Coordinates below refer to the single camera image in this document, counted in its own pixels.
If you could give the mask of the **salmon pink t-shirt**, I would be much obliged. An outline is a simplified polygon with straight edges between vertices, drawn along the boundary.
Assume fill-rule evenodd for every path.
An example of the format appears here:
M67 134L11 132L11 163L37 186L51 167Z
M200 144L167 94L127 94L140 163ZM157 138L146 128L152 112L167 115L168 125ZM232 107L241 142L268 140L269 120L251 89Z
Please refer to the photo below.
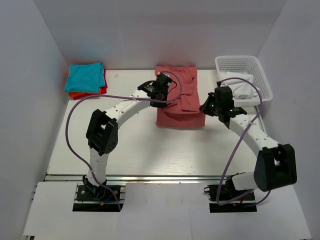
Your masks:
M155 124L160 128L196 129L205 126L206 116L200 111L198 70L195 66L156 66L155 73L166 72L173 80L167 98L180 97L166 108L158 108Z

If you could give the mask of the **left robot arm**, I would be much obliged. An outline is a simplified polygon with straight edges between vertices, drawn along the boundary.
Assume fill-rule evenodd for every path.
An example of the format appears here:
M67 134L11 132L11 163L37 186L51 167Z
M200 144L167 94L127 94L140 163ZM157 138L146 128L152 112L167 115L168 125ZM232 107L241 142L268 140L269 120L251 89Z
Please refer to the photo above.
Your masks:
M99 200L105 196L107 162L109 154L118 144L119 128L143 109L150 106L166 107L172 82L168 75L159 73L155 81L141 84L128 99L106 111L97 109L92 113L86 132L91 170L83 177L83 183L94 199Z

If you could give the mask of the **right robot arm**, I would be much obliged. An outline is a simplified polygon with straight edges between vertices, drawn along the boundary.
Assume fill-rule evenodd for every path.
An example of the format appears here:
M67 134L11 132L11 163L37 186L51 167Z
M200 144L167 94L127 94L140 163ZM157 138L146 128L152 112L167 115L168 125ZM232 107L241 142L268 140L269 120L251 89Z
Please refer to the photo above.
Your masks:
M281 144L254 125L247 112L234 105L232 90L227 86L217 87L199 110L207 116L217 117L229 130L237 134L256 156L252 172L237 173L223 177L226 195L236 200L245 191L259 189L268 192L294 185L297 180L295 150L290 144Z

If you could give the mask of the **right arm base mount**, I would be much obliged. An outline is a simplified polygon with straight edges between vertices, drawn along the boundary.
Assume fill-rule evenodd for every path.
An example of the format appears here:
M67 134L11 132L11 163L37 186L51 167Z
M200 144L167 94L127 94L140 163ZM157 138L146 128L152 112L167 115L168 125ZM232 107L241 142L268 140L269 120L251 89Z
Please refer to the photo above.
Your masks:
M241 196L248 192L248 190L236 190L232 182L232 176L228 176L221 186L219 203L217 204L218 184L207 185L203 192L208 194L209 198L209 212L210 213L255 213L257 206L255 194L253 191L247 195L238 198L237 200L226 204L227 201Z

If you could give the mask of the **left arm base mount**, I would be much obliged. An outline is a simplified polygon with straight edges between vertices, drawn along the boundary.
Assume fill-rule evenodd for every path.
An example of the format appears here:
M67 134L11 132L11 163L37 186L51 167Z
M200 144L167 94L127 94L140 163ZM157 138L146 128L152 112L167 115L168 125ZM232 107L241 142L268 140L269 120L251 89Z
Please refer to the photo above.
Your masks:
M119 213L121 210L109 190L105 188L102 193L95 196L85 185L77 185L74 201L73 212L87 213Z

